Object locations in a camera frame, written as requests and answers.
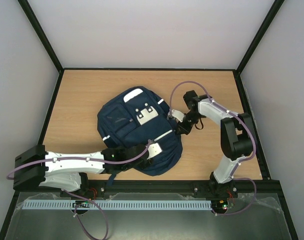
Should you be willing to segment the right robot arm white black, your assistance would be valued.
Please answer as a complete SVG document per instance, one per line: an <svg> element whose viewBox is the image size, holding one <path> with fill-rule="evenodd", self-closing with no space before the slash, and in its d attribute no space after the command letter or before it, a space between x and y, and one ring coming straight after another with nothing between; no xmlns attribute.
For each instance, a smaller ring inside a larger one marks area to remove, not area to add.
<svg viewBox="0 0 304 240"><path fill-rule="evenodd" d="M220 145L223 156L218 167L211 173L208 192L213 197L224 196L232 191L237 168L256 155L256 138L252 118L247 113L237 113L217 103L210 95L197 95L195 91L184 94L187 113L171 109L169 116L177 120L178 135L188 135L203 118L220 127Z"/></svg>

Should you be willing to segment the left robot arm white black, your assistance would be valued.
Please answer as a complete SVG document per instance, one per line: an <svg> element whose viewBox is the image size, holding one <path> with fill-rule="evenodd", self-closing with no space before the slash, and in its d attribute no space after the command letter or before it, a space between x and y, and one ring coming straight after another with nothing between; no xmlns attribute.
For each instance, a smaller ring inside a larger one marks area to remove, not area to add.
<svg viewBox="0 0 304 240"><path fill-rule="evenodd" d="M13 181L14 190L21 192L41 187L85 191L88 173L115 176L136 167L144 169L161 152L154 142L82 154L56 153L36 145L15 158L14 169L6 178Z"/></svg>

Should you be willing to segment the navy blue backpack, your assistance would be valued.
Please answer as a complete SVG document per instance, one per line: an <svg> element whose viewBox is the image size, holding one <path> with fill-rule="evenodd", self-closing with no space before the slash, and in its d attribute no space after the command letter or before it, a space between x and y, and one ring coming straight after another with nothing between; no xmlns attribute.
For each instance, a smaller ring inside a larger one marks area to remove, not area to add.
<svg viewBox="0 0 304 240"><path fill-rule="evenodd" d="M149 140L158 144L161 153L136 170L159 176L173 168L183 152L177 123L167 118L169 111L169 105L153 91L131 87L103 105L97 114L97 130L108 148L130 148Z"/></svg>

